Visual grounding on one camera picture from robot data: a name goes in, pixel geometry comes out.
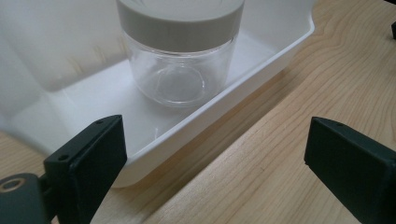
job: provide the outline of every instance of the tray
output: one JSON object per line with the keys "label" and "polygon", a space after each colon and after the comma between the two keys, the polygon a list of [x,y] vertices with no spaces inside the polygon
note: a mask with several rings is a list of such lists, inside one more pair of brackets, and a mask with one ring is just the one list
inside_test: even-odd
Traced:
{"label": "tray", "polygon": [[[0,47],[8,53],[8,61],[20,62],[0,66],[23,80],[0,76],[0,128],[50,154],[94,120],[122,114],[129,159],[114,187],[132,185],[288,65],[315,29],[314,2],[247,0],[224,90],[205,105],[191,108],[151,102],[137,90],[126,60],[102,62],[102,67],[75,63],[74,69],[83,75],[58,78],[61,81],[39,77],[32,66],[26,66],[30,61],[21,60],[12,48],[31,40],[10,43],[0,33]],[[113,14],[109,17],[115,22]]]}

